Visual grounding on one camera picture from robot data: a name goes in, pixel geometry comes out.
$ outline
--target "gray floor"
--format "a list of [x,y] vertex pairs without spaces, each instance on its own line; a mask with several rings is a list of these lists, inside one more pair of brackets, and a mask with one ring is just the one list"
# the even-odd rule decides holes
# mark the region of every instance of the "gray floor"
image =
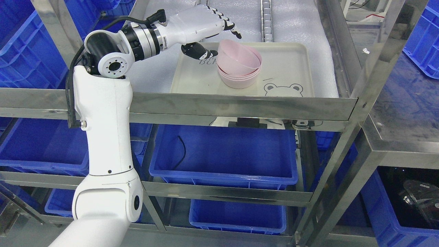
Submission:
[[[47,247],[63,230],[53,225],[41,225],[34,219],[20,216],[7,237],[0,237],[1,247]],[[129,230],[121,247],[280,247],[284,244],[244,240],[212,239]]]

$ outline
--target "pink bowl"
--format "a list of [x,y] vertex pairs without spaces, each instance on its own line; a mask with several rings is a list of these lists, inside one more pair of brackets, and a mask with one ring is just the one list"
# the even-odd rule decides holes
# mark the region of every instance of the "pink bowl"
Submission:
[[235,89],[243,89],[253,85],[256,82],[260,71],[261,68],[257,69],[250,75],[236,77],[227,75],[224,71],[221,70],[220,67],[218,67],[219,76],[221,77],[221,80],[223,80],[224,84]]
[[244,89],[244,88],[247,88],[249,86],[252,86],[256,82],[257,75],[258,74],[256,74],[256,76],[254,76],[250,79],[245,79],[245,80],[241,80],[241,81],[231,80],[231,79],[225,78],[225,77],[223,77],[222,74],[220,74],[219,76],[223,80],[224,84],[226,84],[227,86],[229,86],[231,88],[235,88],[235,89]]
[[255,70],[254,72],[252,72],[252,73],[250,73],[250,74],[248,74],[246,76],[231,76],[231,75],[226,74],[220,67],[218,67],[218,73],[220,75],[222,75],[225,78],[228,78],[228,79],[231,79],[231,80],[238,80],[238,81],[255,77],[257,74],[259,74],[260,71],[261,71],[261,68]]
[[231,76],[248,75],[261,66],[262,58],[254,51],[238,42],[222,40],[219,43],[216,63]]

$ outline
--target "blue storage crate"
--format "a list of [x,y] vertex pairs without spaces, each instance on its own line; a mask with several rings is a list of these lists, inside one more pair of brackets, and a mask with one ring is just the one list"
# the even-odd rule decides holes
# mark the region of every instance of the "blue storage crate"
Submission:
[[326,151],[334,138],[335,132],[330,131],[316,131],[317,149],[319,151]]
[[10,117],[0,117],[0,131],[5,130],[8,126],[9,122],[11,121]]
[[191,225],[209,230],[279,234],[287,228],[286,207],[191,200]]
[[429,77],[439,79],[439,3],[430,1],[404,53]]
[[[141,138],[148,139],[151,134],[152,124],[149,123],[130,123],[131,139]],[[131,141],[131,150],[135,155],[141,155],[145,152],[147,141]]]
[[3,213],[3,210],[5,209],[5,207],[6,207],[6,199],[5,198],[3,198],[3,196],[2,195],[0,195],[0,214],[2,214]]
[[113,10],[106,11],[107,15],[129,15],[136,0],[121,0]]
[[65,120],[19,119],[0,146],[0,166],[21,172],[85,176],[86,133]]
[[[174,167],[186,156],[176,170]],[[285,189],[297,182],[294,131],[161,125],[149,167],[168,183]]]
[[[66,0],[66,5],[85,38],[100,12],[91,0]],[[0,87],[58,88],[67,66],[30,1],[6,0],[0,23]]]
[[75,191],[70,189],[53,189],[44,207],[44,211],[49,214],[73,217],[72,203],[74,194]]
[[[354,160],[358,156],[358,151],[354,144],[350,147],[346,157],[344,158],[340,168],[335,175],[335,184],[337,188],[340,186],[344,177],[346,176],[349,168],[353,164]],[[367,227],[366,211],[360,199],[360,194],[355,197],[345,213],[340,218],[340,225]]]
[[101,11],[96,8],[94,1],[95,0],[65,0],[65,5],[72,16],[82,40],[85,39],[88,33],[93,31],[93,27],[101,16]]
[[377,171],[361,189],[377,242],[381,247],[439,246],[439,230],[403,227]]
[[92,0],[98,10],[112,10],[116,8],[121,0]]

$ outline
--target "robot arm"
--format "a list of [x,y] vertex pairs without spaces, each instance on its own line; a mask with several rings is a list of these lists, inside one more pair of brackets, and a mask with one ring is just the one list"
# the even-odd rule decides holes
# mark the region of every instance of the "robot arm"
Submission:
[[197,41],[223,30],[241,38],[223,14],[197,5],[169,19],[159,10],[117,33],[97,30],[86,37],[83,65],[75,66],[80,50],[70,66],[66,95],[69,126],[81,127],[87,134],[90,171],[75,190],[73,223],[51,247],[121,244],[130,223],[140,216],[144,191],[131,156],[133,91],[124,75],[135,61],[158,55],[175,44],[181,44],[182,52],[195,59],[215,56],[216,51],[206,50]]
[[230,30],[241,38],[229,18],[205,5],[197,5],[168,19],[163,10],[154,15],[157,16],[153,18],[158,20],[157,24],[132,22],[117,33],[105,30],[91,32],[84,41],[88,60],[91,61],[89,72],[119,78],[135,61],[158,55],[175,44],[181,44],[182,52],[191,58],[206,59],[218,53],[206,50],[197,41],[218,35],[223,30]]

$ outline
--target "white tray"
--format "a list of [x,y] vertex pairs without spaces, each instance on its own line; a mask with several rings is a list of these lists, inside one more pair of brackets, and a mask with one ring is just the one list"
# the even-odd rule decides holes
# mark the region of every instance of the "white tray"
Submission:
[[[202,43],[217,50],[218,43]],[[221,80],[216,58],[195,60],[180,54],[171,93],[247,96],[314,97],[306,47],[298,43],[244,43],[257,49],[262,68],[257,82],[245,89],[233,89]]]

